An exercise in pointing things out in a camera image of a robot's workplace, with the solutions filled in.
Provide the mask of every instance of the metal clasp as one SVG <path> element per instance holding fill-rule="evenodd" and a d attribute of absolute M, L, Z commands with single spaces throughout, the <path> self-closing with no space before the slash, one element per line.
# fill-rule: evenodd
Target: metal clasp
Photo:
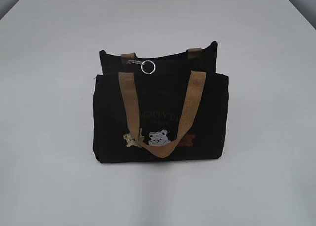
<path fill-rule="evenodd" d="M 154 66 L 154 69 L 153 69 L 150 73 L 144 71 L 144 65 L 145 65 L 147 62 L 152 63 L 153 66 Z M 135 60 L 128 60 L 127 63 L 128 63 L 128 64 L 134 63 L 134 64 L 140 65 L 140 68 L 142 69 L 142 72 L 145 73 L 145 74 L 148 74 L 148 75 L 151 75 L 152 73 L 154 73 L 154 72 L 156 71 L 156 64 L 153 63 L 151 60 L 146 60 L 146 61 L 143 61 L 143 62 L 141 62 L 141 61 L 135 61 Z"/>

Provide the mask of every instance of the bag handle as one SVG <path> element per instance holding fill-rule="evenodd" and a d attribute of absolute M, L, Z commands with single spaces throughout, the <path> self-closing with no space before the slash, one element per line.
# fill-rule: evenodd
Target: bag handle
<path fill-rule="evenodd" d="M 127 54 L 122 54 L 120 56 L 120 60 L 122 62 L 122 64 L 126 65 L 128 60 L 135 60 L 137 58 L 136 53 L 132 52 L 132 53 L 127 53 Z"/>
<path fill-rule="evenodd" d="M 182 114 L 178 126 L 177 138 L 164 146 L 150 146 L 145 144 L 144 137 L 141 136 L 139 126 L 139 106 L 137 90 L 135 86 L 134 73 L 118 73 L 118 81 L 123 97 L 127 127 L 139 146 L 144 147 L 153 155 L 159 158 L 169 156 L 183 136 L 192 127 L 193 121 L 198 111 L 204 89 L 206 73 L 191 71 L 186 97 L 183 104 Z"/>
<path fill-rule="evenodd" d="M 197 48 L 189 48 L 187 49 L 187 54 L 188 54 L 188 59 L 190 58 L 197 58 L 201 56 L 202 53 L 202 48 L 197 47 Z"/>

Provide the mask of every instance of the black fabric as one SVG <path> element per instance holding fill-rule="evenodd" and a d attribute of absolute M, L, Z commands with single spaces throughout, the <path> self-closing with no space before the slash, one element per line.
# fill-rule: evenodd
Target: black fabric
<path fill-rule="evenodd" d="M 186 52 L 152 60 L 157 70 L 144 74 L 137 64 L 122 65 L 120 56 L 100 52 L 104 75 L 96 79 L 93 98 L 93 151 L 101 163 L 215 159 L 222 155 L 228 109 L 228 77 L 215 73 L 217 43 L 203 49 L 203 58 L 187 59 Z M 167 131 L 176 139 L 191 70 L 207 72 L 202 99 L 191 129 L 175 151 L 159 158 L 145 148 L 127 147 L 126 114 L 119 88 L 118 72 L 134 72 L 140 110 L 140 128 L 149 144 L 152 133 Z"/>

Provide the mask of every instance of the bag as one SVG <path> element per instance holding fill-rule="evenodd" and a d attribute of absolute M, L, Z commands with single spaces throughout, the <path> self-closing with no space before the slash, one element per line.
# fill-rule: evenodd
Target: bag
<path fill-rule="evenodd" d="M 228 77 L 217 42 L 157 58 L 100 51 L 93 151 L 101 163 L 215 159 L 223 152 Z"/>

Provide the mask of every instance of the embroidered bear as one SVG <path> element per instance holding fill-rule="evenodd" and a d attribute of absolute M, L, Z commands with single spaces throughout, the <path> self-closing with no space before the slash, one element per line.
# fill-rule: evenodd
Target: embroidered bear
<path fill-rule="evenodd" d="M 167 134 L 168 134 L 167 130 L 162 130 L 158 132 L 150 132 L 149 133 L 150 140 L 148 141 L 148 144 L 150 146 L 163 146 L 170 143 L 170 141 L 168 140 Z"/>
<path fill-rule="evenodd" d="M 143 136 L 142 136 L 142 129 L 141 129 L 141 128 L 140 128 L 140 136 L 143 137 Z M 141 148 L 141 146 L 139 146 L 139 145 L 136 143 L 136 141 L 135 141 L 134 137 L 132 136 L 132 134 L 127 133 L 127 134 L 123 135 L 123 138 L 124 138 L 124 139 L 126 140 L 126 142 L 127 142 L 126 147 L 136 146 L 136 147 Z"/>
<path fill-rule="evenodd" d="M 184 137 L 180 140 L 178 146 L 187 146 L 187 147 L 192 147 L 193 142 L 192 140 L 195 138 L 195 134 L 185 134 Z"/>

